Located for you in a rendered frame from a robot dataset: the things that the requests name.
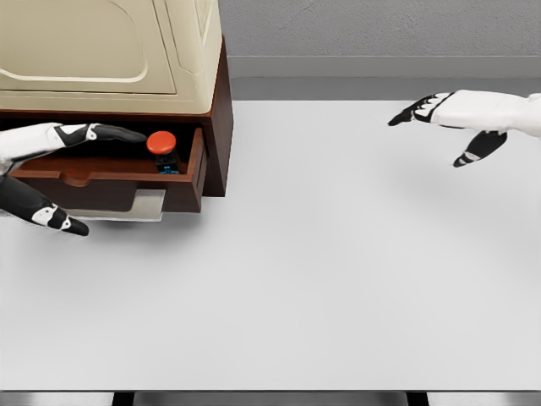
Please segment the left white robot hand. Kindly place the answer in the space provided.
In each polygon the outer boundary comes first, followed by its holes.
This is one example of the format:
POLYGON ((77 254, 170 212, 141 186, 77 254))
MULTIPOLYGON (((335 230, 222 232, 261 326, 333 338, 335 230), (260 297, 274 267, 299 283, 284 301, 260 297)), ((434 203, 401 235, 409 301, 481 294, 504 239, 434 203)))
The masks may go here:
POLYGON ((31 159, 94 140, 138 143, 146 141, 147 136, 102 123, 39 123, 0 131, 0 210, 42 227, 88 235, 86 224, 9 173, 31 159))

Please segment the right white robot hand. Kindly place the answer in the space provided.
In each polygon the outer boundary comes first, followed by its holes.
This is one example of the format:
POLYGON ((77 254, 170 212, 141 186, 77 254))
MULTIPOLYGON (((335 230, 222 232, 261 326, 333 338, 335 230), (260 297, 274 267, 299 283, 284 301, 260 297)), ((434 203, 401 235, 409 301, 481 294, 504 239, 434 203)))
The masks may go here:
POLYGON ((451 129, 477 130, 478 134, 453 162, 454 167, 464 167, 484 159, 503 146, 511 130, 530 135, 526 132, 527 99, 493 91, 436 93, 406 107, 388 124, 397 126, 419 121, 451 129))

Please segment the brown wooden cabinet drawer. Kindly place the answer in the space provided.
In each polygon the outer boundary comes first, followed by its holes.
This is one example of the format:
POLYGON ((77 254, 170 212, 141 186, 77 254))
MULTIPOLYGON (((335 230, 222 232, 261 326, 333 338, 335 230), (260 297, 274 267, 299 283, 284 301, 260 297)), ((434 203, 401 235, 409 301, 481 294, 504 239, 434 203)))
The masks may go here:
POLYGON ((136 123, 145 135, 175 135, 176 174, 161 174, 146 143, 90 141, 26 162, 11 176, 37 189, 63 209, 128 211, 135 192, 164 190, 165 212, 199 212, 207 153, 202 129, 193 124, 136 123))

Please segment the red button switch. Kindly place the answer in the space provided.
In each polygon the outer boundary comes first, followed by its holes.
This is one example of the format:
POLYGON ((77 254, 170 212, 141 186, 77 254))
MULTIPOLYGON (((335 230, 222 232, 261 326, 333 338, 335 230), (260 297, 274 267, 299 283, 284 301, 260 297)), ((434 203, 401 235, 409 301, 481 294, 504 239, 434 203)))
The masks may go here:
POLYGON ((176 137, 168 131, 157 131, 146 141, 148 151, 156 158, 159 173, 179 173, 176 144, 176 137))

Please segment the brown wooden cabinet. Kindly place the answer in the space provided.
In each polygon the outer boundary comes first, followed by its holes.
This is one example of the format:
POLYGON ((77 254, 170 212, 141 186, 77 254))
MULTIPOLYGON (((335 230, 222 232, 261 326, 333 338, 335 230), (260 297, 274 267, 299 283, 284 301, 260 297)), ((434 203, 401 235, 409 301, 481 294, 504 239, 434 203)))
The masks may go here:
POLYGON ((233 113, 227 63, 227 47, 221 44, 216 85, 209 112, 181 113, 178 107, 168 112, 160 107, 157 112, 81 112, 75 110, 53 111, 32 109, 7 109, 0 107, 3 119, 45 119, 60 121, 73 119, 81 122, 126 123, 195 123, 203 129, 205 145, 210 158, 210 173, 206 175, 203 193, 223 197, 227 188, 230 151, 232 145, 233 113))

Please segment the beige boxy appliance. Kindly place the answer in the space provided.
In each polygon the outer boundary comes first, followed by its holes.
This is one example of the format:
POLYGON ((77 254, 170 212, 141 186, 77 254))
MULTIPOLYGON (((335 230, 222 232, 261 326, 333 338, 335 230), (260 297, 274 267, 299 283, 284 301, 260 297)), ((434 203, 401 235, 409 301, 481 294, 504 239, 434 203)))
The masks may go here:
POLYGON ((202 114, 227 68, 217 0, 0 0, 0 108, 202 114))

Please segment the grey flat sheet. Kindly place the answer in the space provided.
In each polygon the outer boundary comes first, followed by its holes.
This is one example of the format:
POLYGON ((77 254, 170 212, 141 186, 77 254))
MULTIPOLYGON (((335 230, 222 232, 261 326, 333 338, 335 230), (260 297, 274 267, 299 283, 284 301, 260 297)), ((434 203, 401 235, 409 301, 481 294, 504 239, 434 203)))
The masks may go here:
POLYGON ((66 212, 79 220, 159 222, 165 196, 166 191, 163 189, 138 189, 128 211, 66 209, 66 212))

